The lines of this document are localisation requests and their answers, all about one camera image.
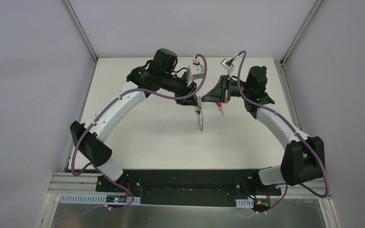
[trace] robotic arm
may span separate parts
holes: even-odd
[[[217,85],[201,98],[203,102],[227,103],[232,96],[242,97],[239,92],[237,77],[231,76],[231,71],[234,68],[232,62],[236,57],[230,61],[224,59],[221,62],[221,65],[228,73],[227,75],[221,75]],[[287,183],[294,186],[322,177],[322,170],[315,157],[295,135],[292,128],[302,138],[306,139],[306,142],[316,152],[325,166],[323,141],[319,137],[310,137],[292,123],[286,123],[277,116],[280,113],[279,109],[265,92],[268,81],[266,71],[267,68],[265,66],[253,66],[248,73],[246,81],[240,81],[244,95],[252,102],[263,105],[266,108],[258,107],[246,100],[244,100],[244,106],[255,119],[263,123],[273,133],[282,147],[285,148],[285,153],[280,166],[256,171],[253,175],[255,177],[252,183],[253,191],[265,185]]]
[[[178,77],[176,74],[173,74],[176,64],[177,55],[175,53],[164,48],[157,50],[153,60],[148,61],[149,66],[147,69],[145,68],[146,66],[139,66],[133,69],[126,77],[126,82],[124,82],[114,97],[101,110],[82,124],[77,121],[71,124],[70,130],[75,146],[82,134],[86,131],[85,126],[93,124],[93,127],[90,128],[89,132],[82,139],[78,149],[94,166],[99,168],[112,180],[117,180],[123,174],[123,170],[114,160],[112,150],[104,142],[115,126],[129,111],[150,95],[150,93],[144,91],[131,92],[124,97],[121,97],[121,94],[137,88],[151,91],[165,89],[173,92],[175,97],[191,94],[197,88],[196,83],[193,81],[203,77],[205,67],[204,65],[200,65],[199,60],[194,58],[187,72],[182,77]],[[99,121],[96,121],[97,116],[116,98],[119,98],[119,100],[104,112]],[[196,106],[196,110],[201,111],[198,108],[200,107],[200,103],[198,103],[198,97],[196,95],[183,100],[176,100],[176,102],[179,105]]]

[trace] key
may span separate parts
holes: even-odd
[[[218,107],[218,111],[221,112],[222,115],[224,115],[222,107]]]

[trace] wall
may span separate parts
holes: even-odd
[[[365,227],[365,1],[323,3],[286,73],[302,127],[325,142],[342,227]]]
[[[36,224],[93,67],[59,0],[0,0],[0,227]]]
[[[282,58],[314,0],[71,0],[99,57]]]

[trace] white table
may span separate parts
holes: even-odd
[[[82,121],[94,115],[113,97],[130,71],[151,58],[100,58],[87,97]],[[226,74],[222,57],[209,57],[208,76],[199,95],[206,94]],[[235,61],[237,75],[241,59]],[[176,69],[187,67],[190,57],[178,58]],[[267,67],[267,92],[289,116],[288,106],[272,58],[247,58],[242,80],[252,66]],[[171,93],[160,90],[163,94]],[[255,169],[279,165],[284,149],[273,134],[246,112],[242,98],[223,104],[203,105],[204,130],[196,129],[194,107],[154,95],[136,106],[113,130],[105,144],[123,169]],[[78,154],[77,169],[88,160]]]

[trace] gray floor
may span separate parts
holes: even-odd
[[[251,209],[132,206],[121,211],[99,207],[73,220],[94,205],[60,204],[53,228],[324,228],[319,202],[316,199],[285,199],[267,215],[255,215]]]

